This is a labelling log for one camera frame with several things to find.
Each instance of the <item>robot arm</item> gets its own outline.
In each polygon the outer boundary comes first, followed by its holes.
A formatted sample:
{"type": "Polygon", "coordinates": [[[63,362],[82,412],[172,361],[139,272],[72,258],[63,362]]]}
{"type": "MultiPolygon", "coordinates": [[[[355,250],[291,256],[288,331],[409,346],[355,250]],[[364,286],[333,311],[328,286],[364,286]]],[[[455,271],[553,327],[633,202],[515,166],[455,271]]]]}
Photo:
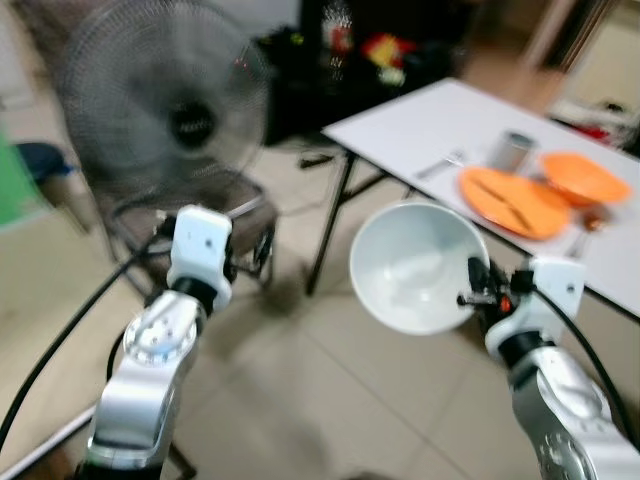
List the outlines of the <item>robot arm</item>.
{"type": "Polygon", "coordinates": [[[169,290],[126,329],[124,358],[96,406],[81,477],[159,478],[198,336],[231,298],[230,234],[224,215],[195,206],[179,211],[169,290]]]}
{"type": "MultiPolygon", "coordinates": [[[[612,422],[607,398],[573,357],[556,346],[564,330],[560,320],[537,296],[512,288],[516,275],[509,282],[494,265],[482,271],[473,259],[469,272],[473,293],[458,302],[476,305],[487,350],[509,369],[513,410],[535,449],[542,478],[639,478],[640,454],[612,422]]],[[[521,273],[575,316],[582,266],[536,258],[521,273]]]]}

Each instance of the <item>orange bowl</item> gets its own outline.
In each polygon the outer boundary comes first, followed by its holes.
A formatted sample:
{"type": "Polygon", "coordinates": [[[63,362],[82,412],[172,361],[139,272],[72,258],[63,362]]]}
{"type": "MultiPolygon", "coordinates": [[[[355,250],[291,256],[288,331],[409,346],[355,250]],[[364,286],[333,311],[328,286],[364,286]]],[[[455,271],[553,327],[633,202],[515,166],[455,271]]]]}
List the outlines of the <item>orange bowl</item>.
{"type": "Polygon", "coordinates": [[[623,202],[631,195],[629,185],[580,154],[549,153],[542,165],[549,183],[576,207],[623,202]]]}

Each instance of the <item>black table leg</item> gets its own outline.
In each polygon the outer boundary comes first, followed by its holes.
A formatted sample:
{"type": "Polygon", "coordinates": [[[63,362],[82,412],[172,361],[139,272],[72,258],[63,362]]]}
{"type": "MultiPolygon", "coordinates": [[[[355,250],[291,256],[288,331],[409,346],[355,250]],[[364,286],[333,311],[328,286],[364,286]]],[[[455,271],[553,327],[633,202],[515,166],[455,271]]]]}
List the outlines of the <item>black table leg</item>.
{"type": "Polygon", "coordinates": [[[338,182],[338,188],[333,196],[333,204],[331,205],[331,211],[327,218],[327,223],[324,227],[324,233],[322,235],[322,242],[320,242],[320,248],[316,255],[316,260],[313,263],[313,269],[307,282],[307,295],[311,296],[316,290],[318,284],[318,278],[320,277],[320,271],[322,270],[322,264],[324,263],[324,257],[327,253],[327,247],[329,246],[329,240],[331,240],[331,234],[333,233],[333,227],[335,226],[338,218],[338,212],[340,207],[344,203],[344,193],[349,184],[351,173],[353,172],[353,166],[356,162],[356,155],[353,152],[347,152],[347,158],[342,166],[342,172],[340,174],[340,180],[338,182]]]}

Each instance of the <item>white table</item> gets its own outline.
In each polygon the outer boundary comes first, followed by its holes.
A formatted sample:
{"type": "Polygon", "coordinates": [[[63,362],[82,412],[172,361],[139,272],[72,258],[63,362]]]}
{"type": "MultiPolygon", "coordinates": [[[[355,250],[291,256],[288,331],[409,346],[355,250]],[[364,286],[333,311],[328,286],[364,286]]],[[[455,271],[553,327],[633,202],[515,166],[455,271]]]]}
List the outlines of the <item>white table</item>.
{"type": "MultiPolygon", "coordinates": [[[[348,152],[325,235],[309,280],[313,293],[331,231],[342,204],[369,185],[347,191],[352,166],[359,158],[384,174],[413,187],[471,219],[483,230],[528,255],[564,255],[580,234],[570,225],[545,242],[513,235],[478,216],[458,191],[454,167],[425,180],[415,173],[439,162],[454,150],[462,150],[470,164],[486,164],[492,149],[506,130],[516,130],[538,143],[529,171],[539,175],[536,154],[569,150],[580,152],[625,179],[635,189],[624,205],[612,207],[612,222],[591,235],[581,261],[587,266],[587,291],[638,321],[640,319],[640,163],[608,149],[560,125],[447,79],[360,113],[324,129],[323,133],[348,152]]],[[[380,177],[374,178],[375,184],[380,177]]]]}

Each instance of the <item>white bowl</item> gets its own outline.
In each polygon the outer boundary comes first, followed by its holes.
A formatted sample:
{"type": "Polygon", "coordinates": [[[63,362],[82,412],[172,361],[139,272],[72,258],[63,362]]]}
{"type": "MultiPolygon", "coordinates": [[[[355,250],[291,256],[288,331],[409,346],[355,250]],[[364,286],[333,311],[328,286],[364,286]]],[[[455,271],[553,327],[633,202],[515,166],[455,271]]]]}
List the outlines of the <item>white bowl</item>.
{"type": "Polygon", "coordinates": [[[456,297],[470,291],[467,260],[489,265],[478,230],[433,203],[393,205],[360,229],[351,247],[351,281],[380,322],[410,335],[431,335],[472,313],[456,297]]]}

